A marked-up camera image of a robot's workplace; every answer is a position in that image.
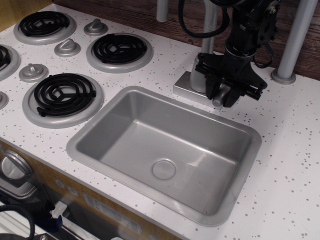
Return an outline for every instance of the wooden wall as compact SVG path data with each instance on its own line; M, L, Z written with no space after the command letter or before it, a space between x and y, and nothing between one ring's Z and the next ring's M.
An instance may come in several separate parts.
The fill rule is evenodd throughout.
M51 3L52 0L0 0L0 32Z
M157 0L53 0L53 2L113 22L201 46L201 40L188 36L181 29L178 21L178 0L169 1L167 22L158 22L156 20ZM299 0L281 0L281 9L278 13L277 23L279 33L276 35L276 39L270 43L275 52L275 61L272 65L274 68L279 66L298 4ZM204 12L203 0L185 1L185 22L189 29L194 32L202 32ZM215 51L224 53L224 43L229 33L230 27L223 34L216 37ZM316 7L306 40L296 63L294 69L296 74L320 80L319 40L320 3ZM260 62L266 63L268 62L266 59L269 58L263 50L259 50L257 59Z

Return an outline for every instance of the sink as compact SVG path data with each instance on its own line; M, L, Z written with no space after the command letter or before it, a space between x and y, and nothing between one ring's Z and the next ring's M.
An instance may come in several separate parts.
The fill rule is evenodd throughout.
M228 219L261 143L251 127L129 86L66 151L186 218L217 226Z

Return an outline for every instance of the black cable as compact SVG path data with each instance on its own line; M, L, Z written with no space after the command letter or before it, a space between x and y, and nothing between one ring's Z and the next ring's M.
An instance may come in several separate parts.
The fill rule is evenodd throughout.
M179 4L178 4L179 23L180 23L182 29L191 37L194 37L197 39L206 39L206 38L214 37L216 35L223 33L227 29L227 27L230 23L230 18L229 18L228 12L227 12L227 8L223 7L222 8L222 23L218 29L211 31L211 32L203 32L203 33L192 32L189 29L187 29L187 27L185 25L184 6L185 6L185 0L179 0Z
M29 235L27 240L33 240L34 237L35 237L35 221L34 221L34 218L31 215L31 213L28 212L23 207L20 207L20 206L15 205L15 204L9 204L9 205L0 206L0 213L1 212L5 212L5 211L15 211L15 212L21 214L22 216L24 216L29 221L29 224L30 224L30 235Z
M265 68L269 67L269 66L273 63L274 57L275 57L274 51L272 50L272 48L271 48L271 46L269 45L269 43L266 43L266 44L263 45L263 46L265 47L266 51L267 51L268 54L270 55L271 60L270 60L268 63L266 63L266 64L261 64L261 63L258 63L258 62L257 62L257 60L256 60L256 55L253 55L252 60L253 60L254 64L255 64L258 68L260 68L260 69L265 69Z

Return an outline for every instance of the silver knob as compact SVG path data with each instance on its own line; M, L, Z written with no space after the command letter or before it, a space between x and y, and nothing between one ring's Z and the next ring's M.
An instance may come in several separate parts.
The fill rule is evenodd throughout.
M81 47L78 43L73 41L71 38L68 38L62 43L59 43L54 48L54 53L59 57L72 57L78 54L81 50Z
M33 173L33 169L26 160L12 150L4 152L0 167L3 175L10 180L22 179Z
M7 94L0 91L0 109L3 109L7 105L8 101L9 101L9 99L8 99Z
M48 75L48 68L42 64L29 63L19 72L19 78L26 83L34 83L45 79Z
M93 22L87 24L83 31L85 34L90 36L99 36L106 33L108 31L108 27L96 18Z

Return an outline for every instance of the countertop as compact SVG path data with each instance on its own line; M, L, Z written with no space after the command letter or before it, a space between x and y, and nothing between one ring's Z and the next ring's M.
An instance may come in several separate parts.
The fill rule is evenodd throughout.
M109 33L134 33L147 39L153 58L143 68L129 73L104 73L86 61L86 50L98 36L83 28L92 15L50 5L44 10L69 14L77 23L71 35L81 52L62 58L54 53L57 43L33 46L18 42L13 26L0 33L0 44L21 56L18 70L0 81L0 91L9 103L0 110L0 140L29 153L37 160L103 194L134 213L186 240L318 240L320 238L320 81L297 76L291 85L271 80L273 68L253 69L267 82L259 101L248 96L231 108L216 110L173 94L173 85L191 71L199 47L101 19ZM20 81L27 64L44 64L50 75L78 73L95 79L103 89L103 106L122 88L141 86L207 112L247 125L262 137L262 146L229 219L217 227L199 225L155 203L127 186L72 160L66 152L69 139L86 123L48 129L29 122L22 100L34 83Z

